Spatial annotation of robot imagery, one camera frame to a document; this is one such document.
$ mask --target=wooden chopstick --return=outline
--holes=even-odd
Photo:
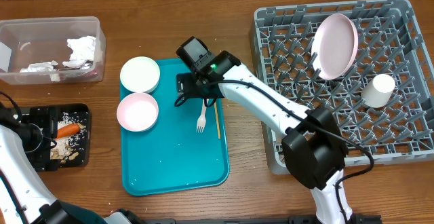
[[[216,111],[217,135],[218,135],[218,139],[221,139],[220,124],[218,123],[217,102],[214,103],[214,110]]]

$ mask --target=black tray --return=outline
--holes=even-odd
[[[75,139],[70,143],[70,148],[74,152],[79,152],[78,156],[73,160],[65,160],[61,164],[61,160],[51,160],[50,150],[47,147],[42,147],[42,150],[27,154],[27,158],[36,171],[54,171],[59,167],[78,167],[85,166],[89,162],[90,152],[90,129],[92,126],[92,115],[89,108],[85,104],[70,104],[70,105],[54,105],[42,107],[21,108],[23,123],[32,123],[42,129],[42,133],[46,137],[56,138],[58,122],[63,120],[64,113],[75,123],[80,123],[85,126],[83,136]],[[24,145],[25,150],[34,149],[37,145]]]

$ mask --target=white cup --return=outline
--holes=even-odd
[[[361,91],[361,98],[365,99],[367,106],[380,108],[387,104],[393,89],[395,89],[395,80],[390,75],[379,74]]]

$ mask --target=teal tray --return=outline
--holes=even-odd
[[[189,70],[180,59],[159,60],[160,81],[151,94],[158,103],[157,123],[145,132],[121,129],[122,182],[136,196],[168,193],[224,183],[229,157],[223,111],[217,101],[221,139],[214,108],[206,111],[206,127],[196,133],[201,99],[189,99],[175,108],[176,74]],[[120,85],[120,99],[130,91]]]

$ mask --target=clear plastic container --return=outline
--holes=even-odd
[[[72,49],[67,39],[96,38],[94,60],[87,69],[63,66]],[[0,79],[9,84],[101,81],[106,39],[96,17],[38,18],[0,21]],[[57,71],[25,72],[30,64],[56,61]]]

